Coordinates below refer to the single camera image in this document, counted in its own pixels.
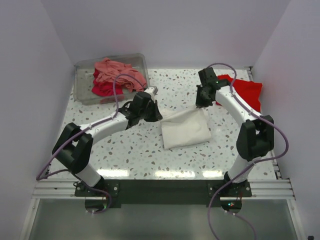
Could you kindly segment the white printed t shirt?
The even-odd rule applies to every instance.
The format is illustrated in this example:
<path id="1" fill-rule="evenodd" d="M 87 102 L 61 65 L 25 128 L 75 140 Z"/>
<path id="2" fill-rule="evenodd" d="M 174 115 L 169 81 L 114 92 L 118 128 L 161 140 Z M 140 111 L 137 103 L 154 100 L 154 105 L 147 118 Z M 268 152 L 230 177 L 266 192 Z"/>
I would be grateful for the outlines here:
<path id="1" fill-rule="evenodd" d="M 212 138 L 209 116 L 205 109 L 195 106 L 180 111 L 160 111 L 163 147 L 166 150 L 201 144 Z"/>

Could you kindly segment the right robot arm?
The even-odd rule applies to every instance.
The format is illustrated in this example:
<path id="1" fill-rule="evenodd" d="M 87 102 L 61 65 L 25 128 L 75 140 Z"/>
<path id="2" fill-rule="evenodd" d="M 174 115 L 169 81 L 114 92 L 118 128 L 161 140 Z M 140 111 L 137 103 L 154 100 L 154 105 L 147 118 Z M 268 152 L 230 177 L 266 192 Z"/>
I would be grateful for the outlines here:
<path id="1" fill-rule="evenodd" d="M 230 197 L 240 190 L 240 184 L 248 179 L 250 170 L 243 173 L 255 160 L 260 160 L 274 148 L 274 128 L 262 121 L 273 123 L 269 115 L 261 113 L 236 92 L 227 79 L 218 79 L 213 68 L 198 72 L 200 85 L 197 86 L 195 105 L 198 108 L 222 105 L 240 127 L 236 140 L 237 157 L 232 167 L 224 174 L 223 192 Z"/>

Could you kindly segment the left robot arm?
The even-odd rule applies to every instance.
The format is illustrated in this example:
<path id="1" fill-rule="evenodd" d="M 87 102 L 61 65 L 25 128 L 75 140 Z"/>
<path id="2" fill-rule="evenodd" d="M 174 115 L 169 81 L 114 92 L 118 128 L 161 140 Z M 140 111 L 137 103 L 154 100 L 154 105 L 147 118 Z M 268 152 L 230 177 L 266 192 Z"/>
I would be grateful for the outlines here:
<path id="1" fill-rule="evenodd" d="M 147 88 L 136 93 L 133 100 L 118 107 L 110 116 L 83 125 L 67 124 L 52 150 L 52 156 L 86 184 L 88 193 L 99 196 L 107 187 L 104 178 L 89 163 L 93 145 L 138 125 L 141 120 L 158 122 L 162 119 L 158 101 L 153 91 Z"/>

